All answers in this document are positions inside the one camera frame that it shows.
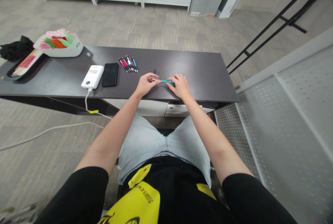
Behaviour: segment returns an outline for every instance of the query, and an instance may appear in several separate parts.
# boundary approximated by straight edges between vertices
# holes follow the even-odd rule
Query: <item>plastic basket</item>
[[[81,54],[83,50],[83,44],[79,37],[76,34],[70,34],[74,41],[73,44],[70,47],[67,48],[53,48],[53,49],[42,49],[40,48],[41,43],[46,38],[46,35],[44,34],[41,36],[36,43],[34,44],[34,48],[41,50],[43,53],[45,53],[47,56],[55,57],[55,58],[63,58],[63,57],[77,57]]]

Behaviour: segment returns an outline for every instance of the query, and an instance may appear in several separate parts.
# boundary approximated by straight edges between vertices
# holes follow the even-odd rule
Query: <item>power cord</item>
[[[87,94],[87,96],[86,96],[86,98],[85,98],[86,110],[87,110],[88,112],[90,112],[90,111],[88,110],[87,98],[88,98],[89,93],[90,93],[92,90],[93,90],[92,88],[88,89],[88,94]],[[110,117],[107,117],[107,116],[105,116],[105,115],[99,113],[99,112],[95,112],[95,113],[97,113],[97,114],[99,114],[99,115],[102,115],[102,116],[104,116],[104,117],[106,117],[106,118],[112,119],[112,118],[110,118]],[[99,126],[99,125],[97,125],[97,124],[95,124],[95,123],[93,123],[93,122],[84,122],[84,123],[75,123],[75,124],[69,124],[69,125],[56,126],[56,127],[52,127],[52,128],[47,129],[47,130],[44,130],[43,132],[39,133],[38,135],[35,135],[35,136],[31,137],[31,138],[25,139],[25,140],[20,141],[20,142],[18,142],[18,143],[15,143],[15,144],[11,144],[11,145],[8,145],[8,146],[1,147],[1,148],[0,148],[0,151],[6,150],[6,149],[10,149],[10,148],[14,148],[14,147],[19,146],[19,145],[21,145],[21,144],[28,143],[28,142],[30,142],[30,141],[32,141],[32,140],[34,140],[34,139],[40,137],[41,135],[44,135],[45,133],[49,132],[50,130],[60,129],[60,128],[66,128],[66,127],[73,127],[73,126],[78,126],[78,125],[83,125],[83,124],[93,124],[93,125],[95,125],[95,126],[98,127],[98,128],[104,129],[104,127]]]
[[[93,114],[93,113],[97,113],[97,114],[99,114],[99,115],[102,115],[103,117],[106,117],[106,118],[112,119],[112,118],[110,118],[110,117],[107,117],[107,116],[105,116],[105,115],[99,113],[98,111],[95,112],[95,111],[90,111],[90,110],[88,110],[87,98],[88,98],[90,92],[92,92],[92,91],[93,91],[93,89],[92,89],[92,88],[89,88],[89,89],[88,89],[88,94],[86,95],[86,98],[84,99],[84,102],[86,103],[86,111],[88,111],[89,113],[92,113],[92,114]]]

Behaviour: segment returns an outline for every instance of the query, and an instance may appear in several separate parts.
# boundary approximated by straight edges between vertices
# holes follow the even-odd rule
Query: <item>black sleeve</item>
[[[230,175],[223,181],[222,189],[231,212],[240,223],[296,223],[253,176]]]
[[[108,173],[100,167],[74,172],[34,223],[97,223],[108,181]]]

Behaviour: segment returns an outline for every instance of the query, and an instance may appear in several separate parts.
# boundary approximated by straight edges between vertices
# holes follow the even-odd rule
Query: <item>left hand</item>
[[[155,85],[158,85],[161,82],[159,78],[160,77],[158,75],[151,72],[141,76],[139,79],[138,86],[136,87],[134,93],[140,97],[143,97],[151,90],[151,88],[153,88]]]

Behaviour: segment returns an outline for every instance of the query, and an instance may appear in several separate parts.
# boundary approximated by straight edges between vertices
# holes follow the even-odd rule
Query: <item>leg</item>
[[[196,166],[203,173],[208,186],[212,186],[210,158],[190,116],[167,136],[167,145],[172,155]]]
[[[126,177],[146,160],[165,150],[165,137],[136,114],[119,153],[119,184],[122,185]]]

